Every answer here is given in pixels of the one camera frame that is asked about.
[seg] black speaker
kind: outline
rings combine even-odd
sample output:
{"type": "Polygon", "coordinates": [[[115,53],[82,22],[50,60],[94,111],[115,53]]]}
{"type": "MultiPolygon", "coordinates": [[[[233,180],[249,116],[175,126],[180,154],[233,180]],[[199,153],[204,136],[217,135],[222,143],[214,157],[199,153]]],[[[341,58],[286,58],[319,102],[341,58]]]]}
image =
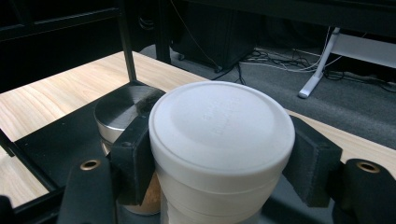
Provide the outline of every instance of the black speaker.
{"type": "Polygon", "coordinates": [[[240,61],[259,39],[258,14],[186,2],[175,2],[170,14],[172,50],[217,71],[240,61]]]}

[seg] white plastic container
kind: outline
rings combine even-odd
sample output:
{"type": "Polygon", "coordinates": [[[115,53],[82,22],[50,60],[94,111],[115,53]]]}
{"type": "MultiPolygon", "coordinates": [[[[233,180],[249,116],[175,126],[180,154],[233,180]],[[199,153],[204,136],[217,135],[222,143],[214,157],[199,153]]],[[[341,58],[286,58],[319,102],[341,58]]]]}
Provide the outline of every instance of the white plastic container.
{"type": "Polygon", "coordinates": [[[257,214],[294,143],[292,121],[281,105],[222,81],[166,93],[151,110],[149,135],[171,205],[162,213],[172,224],[232,224],[257,214]]]}

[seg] white lid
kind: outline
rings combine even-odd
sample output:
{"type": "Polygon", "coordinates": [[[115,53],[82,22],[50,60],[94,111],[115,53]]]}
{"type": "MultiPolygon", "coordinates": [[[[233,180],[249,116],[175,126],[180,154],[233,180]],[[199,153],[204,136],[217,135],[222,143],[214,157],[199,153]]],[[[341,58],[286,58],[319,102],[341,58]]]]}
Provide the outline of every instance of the white lid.
{"type": "Polygon", "coordinates": [[[290,116],[252,88],[195,82],[166,93],[149,118],[156,162],[192,188],[232,193],[278,178],[294,143],[290,116]]]}

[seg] light wood surface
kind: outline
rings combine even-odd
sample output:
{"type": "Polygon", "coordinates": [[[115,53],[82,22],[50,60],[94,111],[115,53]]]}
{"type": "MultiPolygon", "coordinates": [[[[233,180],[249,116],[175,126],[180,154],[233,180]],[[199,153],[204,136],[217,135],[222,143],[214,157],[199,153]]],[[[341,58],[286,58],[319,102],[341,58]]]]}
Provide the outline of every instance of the light wood surface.
{"type": "MultiPolygon", "coordinates": [[[[134,53],[137,79],[149,86],[170,91],[202,77],[134,53]]],[[[16,141],[128,82],[123,54],[84,64],[53,77],[0,94],[0,128],[16,141]]],[[[334,141],[343,152],[342,161],[360,158],[387,168],[396,176],[396,150],[337,130],[329,125],[288,111],[334,141]]],[[[14,207],[47,193],[19,162],[0,150],[0,194],[14,207]]]]}

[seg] container lid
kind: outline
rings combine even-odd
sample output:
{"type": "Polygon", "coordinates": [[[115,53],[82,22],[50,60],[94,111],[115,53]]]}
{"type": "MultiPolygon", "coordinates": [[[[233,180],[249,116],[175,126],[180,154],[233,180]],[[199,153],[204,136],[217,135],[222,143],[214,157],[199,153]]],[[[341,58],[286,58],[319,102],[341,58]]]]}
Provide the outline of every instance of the container lid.
{"type": "Polygon", "coordinates": [[[164,94],[149,86],[125,85],[103,96],[94,110],[99,133],[114,143],[137,116],[148,113],[164,94]]]}
{"type": "Polygon", "coordinates": [[[166,93],[149,118],[156,162],[192,188],[232,193],[278,178],[294,143],[290,116],[250,87],[195,82],[166,93]]]}

